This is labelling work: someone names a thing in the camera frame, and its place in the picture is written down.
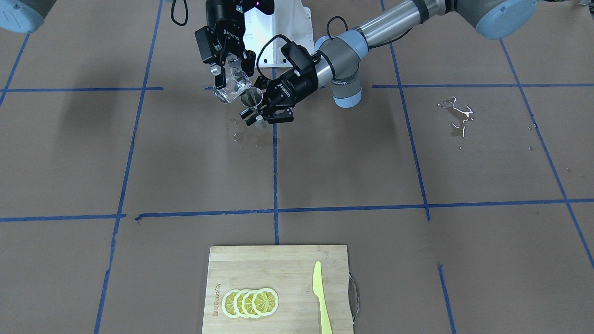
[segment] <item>yellow knife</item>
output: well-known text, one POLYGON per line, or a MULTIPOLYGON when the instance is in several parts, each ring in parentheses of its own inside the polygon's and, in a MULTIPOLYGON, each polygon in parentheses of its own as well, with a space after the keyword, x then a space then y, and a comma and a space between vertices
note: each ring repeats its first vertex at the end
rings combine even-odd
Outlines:
POLYGON ((324 285, 322 284, 322 263, 317 261, 314 266, 314 293, 320 300, 320 319, 322 322, 322 334, 332 334, 330 318, 326 309, 326 299, 324 298, 324 285))

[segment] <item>cutting board handle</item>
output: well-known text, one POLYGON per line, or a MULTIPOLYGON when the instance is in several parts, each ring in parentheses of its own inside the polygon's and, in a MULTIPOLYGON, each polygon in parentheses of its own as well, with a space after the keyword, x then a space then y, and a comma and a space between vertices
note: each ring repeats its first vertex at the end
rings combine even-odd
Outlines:
POLYGON ((355 302, 357 303, 354 309, 353 305, 350 306, 350 312, 353 315, 354 326, 355 320, 357 318, 357 315, 359 314, 359 311, 361 310, 361 307, 359 306, 359 285, 357 284, 357 281, 355 281, 355 278, 353 278, 353 273, 349 270, 349 303, 353 300, 353 298, 351 298, 351 291, 353 290, 355 293, 355 302))

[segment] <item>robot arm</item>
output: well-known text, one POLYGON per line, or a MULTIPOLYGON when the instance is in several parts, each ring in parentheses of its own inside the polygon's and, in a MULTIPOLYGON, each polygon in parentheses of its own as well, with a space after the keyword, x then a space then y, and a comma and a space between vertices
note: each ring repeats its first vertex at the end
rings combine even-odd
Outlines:
POLYGON ((376 47, 386 45, 435 15, 458 12, 476 31, 499 39, 521 27, 534 13, 536 0, 404 0, 381 15, 352 28, 337 38, 322 37, 310 55, 287 41, 281 51, 293 68, 279 78, 260 76, 255 87, 262 102, 241 113, 248 125, 293 121, 292 108, 320 87, 332 88, 335 102, 349 108, 361 100, 359 62, 376 47))
POLYGON ((195 32, 202 62, 209 64, 215 77, 215 88, 226 85, 225 63, 241 62, 242 70, 254 75, 255 52, 245 50, 244 13, 257 8, 266 15, 274 14, 274 0, 207 0, 208 25, 195 32))

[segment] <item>gray cylindrical joint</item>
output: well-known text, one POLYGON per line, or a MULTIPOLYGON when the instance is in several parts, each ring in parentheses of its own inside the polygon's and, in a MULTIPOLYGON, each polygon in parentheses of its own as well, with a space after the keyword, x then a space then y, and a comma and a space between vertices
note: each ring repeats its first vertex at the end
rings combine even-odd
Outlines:
POLYGON ((334 68, 330 82, 334 101, 343 108, 355 106, 361 99, 359 55, 340 38, 327 40, 320 46, 320 51, 334 68))
POLYGON ((48 16, 49 11, 52 9, 56 0, 20 0, 22 3, 34 9, 43 18, 48 16))
POLYGON ((505 0, 458 0, 456 11, 474 28, 493 8, 505 0))

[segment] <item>bamboo cutting board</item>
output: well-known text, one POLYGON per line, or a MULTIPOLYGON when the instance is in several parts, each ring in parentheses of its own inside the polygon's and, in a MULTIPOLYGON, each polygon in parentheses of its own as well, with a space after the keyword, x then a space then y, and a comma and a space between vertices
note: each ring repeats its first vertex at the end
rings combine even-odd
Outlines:
POLYGON ((321 333, 320 306, 312 287, 316 261, 322 264, 333 334, 353 334, 345 245, 211 247, 202 333, 321 333), (274 314, 258 319, 223 314, 222 299, 229 290, 261 288, 278 293, 274 314))

